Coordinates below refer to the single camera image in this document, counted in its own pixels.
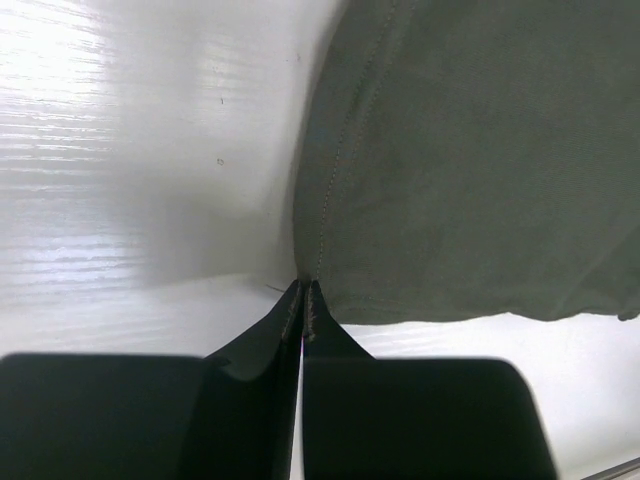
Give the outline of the dark olive green shorts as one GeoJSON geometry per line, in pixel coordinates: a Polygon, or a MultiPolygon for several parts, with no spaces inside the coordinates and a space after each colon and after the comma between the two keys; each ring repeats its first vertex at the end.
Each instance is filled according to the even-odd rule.
{"type": "Polygon", "coordinates": [[[347,324],[639,313],[639,5],[351,1],[298,272],[347,324]]]}

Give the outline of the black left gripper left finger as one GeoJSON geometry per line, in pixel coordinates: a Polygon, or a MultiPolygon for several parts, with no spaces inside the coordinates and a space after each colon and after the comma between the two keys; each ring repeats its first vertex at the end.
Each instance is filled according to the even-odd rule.
{"type": "Polygon", "coordinates": [[[203,357],[20,353],[1,362],[5,479],[285,479],[302,285],[203,357]]]}

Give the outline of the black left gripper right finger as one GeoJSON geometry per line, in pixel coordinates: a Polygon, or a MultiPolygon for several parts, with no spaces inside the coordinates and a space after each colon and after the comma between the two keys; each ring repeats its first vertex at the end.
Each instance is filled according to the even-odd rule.
{"type": "Polygon", "coordinates": [[[305,301],[302,451],[308,479],[553,479],[530,389],[508,362],[377,359],[305,301]]]}

